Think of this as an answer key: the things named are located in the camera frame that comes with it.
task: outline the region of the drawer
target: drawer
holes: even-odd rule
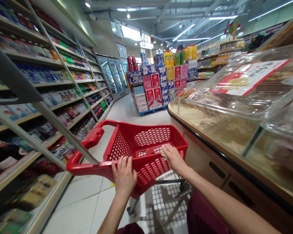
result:
[[[254,210],[282,234],[293,234],[293,218],[244,177],[230,176],[222,190]]]
[[[184,138],[188,142],[186,164],[213,185],[221,188],[229,177],[229,173],[198,146],[186,133]]]

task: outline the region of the drawer handle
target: drawer handle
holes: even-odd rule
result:
[[[226,177],[226,175],[222,172],[222,170],[220,170],[215,163],[213,162],[209,162],[209,166],[217,173],[217,175],[219,175],[222,179],[224,179]]]
[[[254,202],[235,183],[230,181],[228,185],[247,204],[248,207],[254,205]]]

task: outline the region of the shopping basket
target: shopping basket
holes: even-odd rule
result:
[[[171,144],[185,159],[188,143],[182,134],[172,125],[143,126],[120,121],[104,120],[91,130],[83,139],[82,144],[90,149],[98,144],[104,130],[104,125],[115,127],[111,139],[103,155],[103,162],[99,165],[79,164],[82,154],[76,151],[67,163],[67,170],[76,176],[99,175],[114,182],[112,162],[124,156],[132,156],[132,167],[138,173],[138,181],[132,197],[137,199],[152,185],[156,178],[169,171],[170,165],[160,155],[163,144]]]

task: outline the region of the glass door refrigerator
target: glass door refrigerator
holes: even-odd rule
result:
[[[118,66],[118,63],[121,64],[120,60],[102,56],[98,56],[98,58],[113,99],[120,99],[130,93],[130,89],[125,80],[124,69],[123,67]]]

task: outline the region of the floor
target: floor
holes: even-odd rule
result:
[[[114,103],[106,119],[138,125],[170,124],[167,110],[141,117],[130,94]],[[103,129],[105,133],[99,144],[90,149],[92,155],[99,161],[103,161],[103,153],[114,127],[104,126]],[[175,178],[178,179],[178,176],[169,171],[157,179]],[[119,228],[136,222],[145,234],[186,234],[188,233],[186,210],[191,192],[190,186],[186,186],[181,193],[179,184],[152,186],[140,197],[136,216],[129,217],[125,211]],[[75,176],[42,233],[96,234],[110,208],[114,195],[115,188],[104,177]],[[128,206],[131,204],[133,204],[132,198],[130,198]]]

